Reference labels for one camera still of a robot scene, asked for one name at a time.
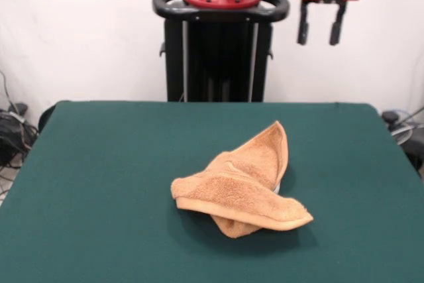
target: green felt surface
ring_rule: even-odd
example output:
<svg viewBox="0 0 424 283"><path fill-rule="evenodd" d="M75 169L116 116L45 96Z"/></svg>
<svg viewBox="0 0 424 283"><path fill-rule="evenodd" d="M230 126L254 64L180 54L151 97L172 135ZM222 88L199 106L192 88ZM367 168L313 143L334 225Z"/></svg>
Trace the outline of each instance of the green felt surface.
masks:
<svg viewBox="0 0 424 283"><path fill-rule="evenodd" d="M174 178L280 120L280 194L315 217L233 240ZM424 282L424 191L373 108L61 103L0 207L0 281Z"/></svg>

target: towel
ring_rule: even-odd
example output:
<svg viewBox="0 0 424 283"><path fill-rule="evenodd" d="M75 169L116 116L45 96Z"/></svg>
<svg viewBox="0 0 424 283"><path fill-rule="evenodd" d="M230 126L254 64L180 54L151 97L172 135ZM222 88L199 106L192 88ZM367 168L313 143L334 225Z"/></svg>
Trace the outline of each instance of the towel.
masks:
<svg viewBox="0 0 424 283"><path fill-rule="evenodd" d="M230 238L261 228L292 230L313 218L297 200L274 193L287 165L286 132L275 122L241 147L219 154L204 171L175 179L172 197L179 209L210 214Z"/></svg>

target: white backdrop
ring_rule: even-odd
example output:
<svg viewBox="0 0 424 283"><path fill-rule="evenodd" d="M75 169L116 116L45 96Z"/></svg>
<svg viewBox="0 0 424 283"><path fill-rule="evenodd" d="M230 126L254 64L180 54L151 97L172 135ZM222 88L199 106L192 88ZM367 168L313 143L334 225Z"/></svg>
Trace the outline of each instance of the white backdrop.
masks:
<svg viewBox="0 0 424 283"><path fill-rule="evenodd" d="M349 3L337 47L328 45L335 6L310 7L302 47L299 0L290 2L274 29L266 101L424 103L424 0ZM163 20L151 0L0 0L0 8L0 68L32 121L61 99L166 99Z"/></svg>

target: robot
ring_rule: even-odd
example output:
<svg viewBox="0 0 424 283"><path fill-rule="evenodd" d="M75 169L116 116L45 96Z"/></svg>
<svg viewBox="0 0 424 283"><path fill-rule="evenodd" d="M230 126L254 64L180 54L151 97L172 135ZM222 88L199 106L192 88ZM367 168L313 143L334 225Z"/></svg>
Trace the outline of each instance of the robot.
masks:
<svg viewBox="0 0 424 283"><path fill-rule="evenodd" d="M297 42L307 42L308 4L336 3L337 45L348 1L301 0ZM153 0L153 9L165 18L168 101L263 101L272 23L288 16L288 0Z"/></svg>

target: black handle ring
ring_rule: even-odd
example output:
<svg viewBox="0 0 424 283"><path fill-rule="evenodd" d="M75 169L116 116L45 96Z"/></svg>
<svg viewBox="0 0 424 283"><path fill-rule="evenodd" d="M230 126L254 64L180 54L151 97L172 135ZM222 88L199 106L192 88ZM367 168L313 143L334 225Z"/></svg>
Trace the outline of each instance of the black handle ring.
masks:
<svg viewBox="0 0 424 283"><path fill-rule="evenodd" d="M274 8L266 9L261 6L246 9L210 9L192 5L169 4L172 0L153 0L153 10L166 19L181 21L208 21L208 22L240 22L274 23L288 16L290 4L288 0L262 0L271 3Z"/></svg>

